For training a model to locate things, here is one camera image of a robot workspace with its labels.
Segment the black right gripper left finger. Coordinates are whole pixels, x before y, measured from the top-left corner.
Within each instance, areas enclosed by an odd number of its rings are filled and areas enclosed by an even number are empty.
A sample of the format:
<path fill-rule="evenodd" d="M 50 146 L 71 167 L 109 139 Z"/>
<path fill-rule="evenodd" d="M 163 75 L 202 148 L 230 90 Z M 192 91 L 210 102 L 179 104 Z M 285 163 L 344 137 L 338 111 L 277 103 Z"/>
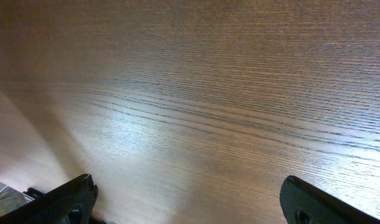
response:
<path fill-rule="evenodd" d="M 82 174 L 0 217 L 0 224 L 99 224 L 92 215 L 98 187 Z"/>

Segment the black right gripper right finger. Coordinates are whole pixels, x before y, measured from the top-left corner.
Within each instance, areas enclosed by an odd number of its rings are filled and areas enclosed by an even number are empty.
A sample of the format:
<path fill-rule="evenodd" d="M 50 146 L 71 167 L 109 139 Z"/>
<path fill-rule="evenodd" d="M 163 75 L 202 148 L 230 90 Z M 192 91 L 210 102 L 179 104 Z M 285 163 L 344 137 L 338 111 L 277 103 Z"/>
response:
<path fill-rule="evenodd" d="M 283 181 L 279 201 L 288 224 L 380 224 L 379 219 L 294 175 Z"/>

